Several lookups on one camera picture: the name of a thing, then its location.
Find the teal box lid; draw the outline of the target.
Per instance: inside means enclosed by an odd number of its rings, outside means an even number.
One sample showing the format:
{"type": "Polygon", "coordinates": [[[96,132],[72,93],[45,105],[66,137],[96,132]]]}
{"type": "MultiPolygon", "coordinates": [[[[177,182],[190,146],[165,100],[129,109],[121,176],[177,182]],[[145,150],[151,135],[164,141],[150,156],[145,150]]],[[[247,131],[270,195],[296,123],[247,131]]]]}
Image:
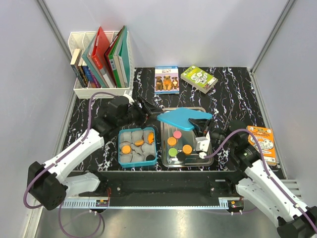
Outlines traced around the teal box lid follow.
{"type": "Polygon", "coordinates": [[[189,122],[189,119],[211,119],[212,114],[188,109],[177,108],[174,110],[167,110],[164,113],[157,116],[157,120],[183,131],[191,131],[194,126],[189,122]]]}

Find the orange fish shaped cookie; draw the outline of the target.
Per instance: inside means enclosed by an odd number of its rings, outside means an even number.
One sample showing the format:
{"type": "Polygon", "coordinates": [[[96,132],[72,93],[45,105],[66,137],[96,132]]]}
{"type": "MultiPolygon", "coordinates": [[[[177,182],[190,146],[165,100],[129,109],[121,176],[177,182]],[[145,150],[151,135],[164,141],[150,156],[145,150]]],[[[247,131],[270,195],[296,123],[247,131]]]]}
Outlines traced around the orange fish shaped cookie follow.
{"type": "Polygon", "coordinates": [[[154,133],[153,132],[150,132],[148,134],[148,143],[149,144],[152,144],[154,142],[154,133]]]}

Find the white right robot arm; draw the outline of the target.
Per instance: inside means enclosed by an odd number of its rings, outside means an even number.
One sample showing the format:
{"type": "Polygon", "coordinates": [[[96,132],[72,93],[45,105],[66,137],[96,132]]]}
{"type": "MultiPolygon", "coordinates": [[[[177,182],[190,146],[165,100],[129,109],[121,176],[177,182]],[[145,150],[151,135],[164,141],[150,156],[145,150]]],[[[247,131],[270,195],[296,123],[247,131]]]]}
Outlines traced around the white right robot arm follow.
{"type": "Polygon", "coordinates": [[[239,173],[225,184],[229,196],[252,202],[276,226],[281,238],[311,238],[317,233],[317,208],[308,206],[269,169],[255,135],[240,120],[226,130],[213,127],[211,119],[189,119],[198,137],[196,147],[203,158],[215,156],[223,147],[239,173]]]}

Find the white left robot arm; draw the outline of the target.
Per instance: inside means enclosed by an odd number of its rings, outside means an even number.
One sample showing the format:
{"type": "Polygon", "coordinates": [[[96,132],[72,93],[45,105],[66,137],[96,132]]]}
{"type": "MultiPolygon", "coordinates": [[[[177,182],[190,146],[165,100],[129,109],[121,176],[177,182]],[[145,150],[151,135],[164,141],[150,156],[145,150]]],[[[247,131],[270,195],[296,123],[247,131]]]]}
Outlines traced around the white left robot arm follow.
{"type": "Polygon", "coordinates": [[[47,210],[55,209],[65,198],[80,193],[104,195],[107,190],[105,176],[98,172],[86,172],[74,177],[69,174],[89,155],[115,137],[123,126],[134,123],[145,127],[162,113],[161,108],[141,96],[136,99],[127,94],[113,96],[96,118],[89,113],[88,128],[75,142],[46,162],[34,162],[29,166],[24,205],[32,208],[27,203],[28,194],[47,210]]]}

